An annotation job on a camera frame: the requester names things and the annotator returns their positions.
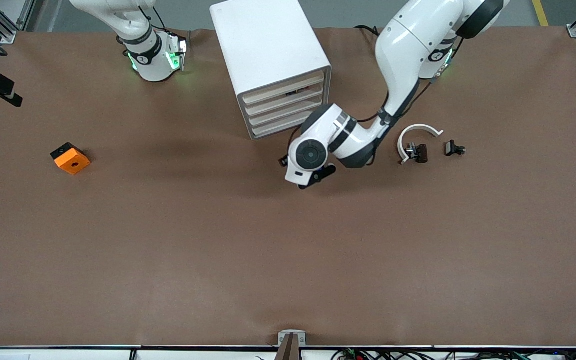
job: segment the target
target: robot logo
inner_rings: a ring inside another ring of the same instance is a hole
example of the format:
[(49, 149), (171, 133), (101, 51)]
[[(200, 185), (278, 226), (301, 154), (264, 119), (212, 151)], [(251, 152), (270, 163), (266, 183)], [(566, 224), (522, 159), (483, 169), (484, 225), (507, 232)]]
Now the robot logo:
[(432, 61), (434, 61), (434, 62), (438, 62), (443, 57), (444, 57), (443, 52), (435, 52), (434, 54), (430, 55), (430, 59), (432, 59)]

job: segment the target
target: orange block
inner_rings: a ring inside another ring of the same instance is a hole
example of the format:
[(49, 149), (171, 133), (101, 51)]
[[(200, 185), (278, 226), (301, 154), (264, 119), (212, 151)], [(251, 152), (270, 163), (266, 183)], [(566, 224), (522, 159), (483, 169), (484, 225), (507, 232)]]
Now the orange block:
[(89, 158), (69, 142), (51, 152), (50, 156), (61, 170), (71, 175), (77, 174), (90, 165)]

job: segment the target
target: white curved part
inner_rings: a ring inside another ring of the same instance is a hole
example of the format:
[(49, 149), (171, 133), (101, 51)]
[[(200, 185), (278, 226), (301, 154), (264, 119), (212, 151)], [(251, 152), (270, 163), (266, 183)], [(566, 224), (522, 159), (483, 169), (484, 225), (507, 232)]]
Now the white curved part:
[(406, 162), (410, 160), (410, 157), (404, 149), (404, 136), (407, 134), (407, 132), (412, 132), (413, 130), (425, 130), (426, 132), (432, 134), (432, 136), (435, 138), (438, 138), (439, 135), (444, 133), (444, 130), (437, 130), (430, 125), (425, 125), (425, 123), (417, 123), (416, 125), (410, 125), (404, 129), (401, 132), (401, 135), (399, 135), (399, 140), (397, 141), (397, 150), (399, 152), (399, 156), (401, 157), (400, 164), (402, 165), (406, 164)]

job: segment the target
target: black clip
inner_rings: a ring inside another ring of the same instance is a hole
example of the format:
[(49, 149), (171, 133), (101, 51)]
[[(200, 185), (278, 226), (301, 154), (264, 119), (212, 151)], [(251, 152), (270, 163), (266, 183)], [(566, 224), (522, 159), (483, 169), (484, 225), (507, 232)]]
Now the black clip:
[(415, 146), (414, 142), (408, 144), (406, 149), (408, 156), (419, 164), (425, 164), (428, 162), (428, 147), (425, 143)]
[(313, 172), (312, 176), (310, 176), (310, 182), (308, 182), (306, 186), (299, 185), (299, 189), (302, 189), (302, 191), (308, 189), (309, 187), (315, 185), (316, 183), (322, 182), (322, 180), (334, 174), (335, 171), (337, 171), (337, 167), (334, 166), (334, 164), (327, 164), (324, 167), (320, 168), (319, 170)]
[(451, 140), (446, 143), (446, 157), (452, 157), (452, 155), (459, 155), (460, 157), (466, 153), (466, 148), (464, 146), (455, 145), (455, 141)]

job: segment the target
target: metal bracket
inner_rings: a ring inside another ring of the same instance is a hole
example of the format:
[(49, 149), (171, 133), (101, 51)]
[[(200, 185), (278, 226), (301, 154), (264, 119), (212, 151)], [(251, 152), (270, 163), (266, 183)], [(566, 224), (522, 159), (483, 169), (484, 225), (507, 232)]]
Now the metal bracket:
[(306, 346), (306, 331), (304, 330), (283, 330), (283, 331), (279, 331), (279, 335), (277, 335), (277, 345), (281, 346), (282, 343), (284, 342), (284, 340), (286, 339), (286, 336), (290, 335), (290, 334), (295, 334), (297, 335), (297, 344), (299, 347), (304, 347)]
[(1, 45), (12, 45), (15, 43), (15, 38), (17, 37), (17, 32), (13, 31), (12, 35), (7, 38), (2, 38), (0, 44)]
[(301, 360), (300, 348), (306, 346), (306, 331), (284, 330), (279, 333), (279, 350), (274, 360)]
[(572, 24), (571, 23), (567, 23), (566, 24), (566, 29), (568, 30), (568, 34), (570, 35), (570, 37), (572, 39), (576, 39), (576, 31), (574, 31), (572, 29)]

